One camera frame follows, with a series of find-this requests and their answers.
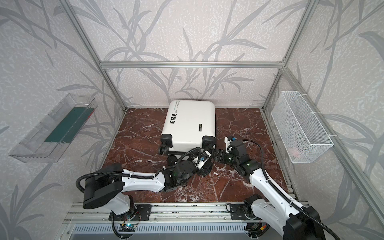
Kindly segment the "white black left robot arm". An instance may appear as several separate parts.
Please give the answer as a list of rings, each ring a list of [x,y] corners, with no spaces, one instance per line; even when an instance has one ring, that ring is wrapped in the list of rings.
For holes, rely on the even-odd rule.
[[[195,148],[176,160],[173,166],[155,173],[139,173],[112,164],[99,171],[85,174],[76,180],[76,187],[84,195],[86,210],[106,208],[117,216],[134,211],[134,201],[126,192],[172,192],[185,187],[194,175],[205,176],[212,169],[214,151]]]

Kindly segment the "white black suitcase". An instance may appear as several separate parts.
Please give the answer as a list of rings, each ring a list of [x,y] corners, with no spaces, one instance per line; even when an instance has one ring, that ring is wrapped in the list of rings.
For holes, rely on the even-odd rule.
[[[210,101],[174,100],[161,133],[159,155],[182,156],[194,149],[216,147],[215,105]]]

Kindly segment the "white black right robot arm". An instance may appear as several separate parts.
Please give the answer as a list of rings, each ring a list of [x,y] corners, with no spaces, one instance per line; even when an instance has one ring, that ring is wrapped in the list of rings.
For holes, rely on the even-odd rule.
[[[244,140],[225,138],[226,149],[217,150],[215,160],[234,168],[261,192],[244,201],[248,218],[260,218],[285,240],[324,240],[324,229],[318,212],[305,207],[284,191],[269,176],[264,161],[252,160]]]

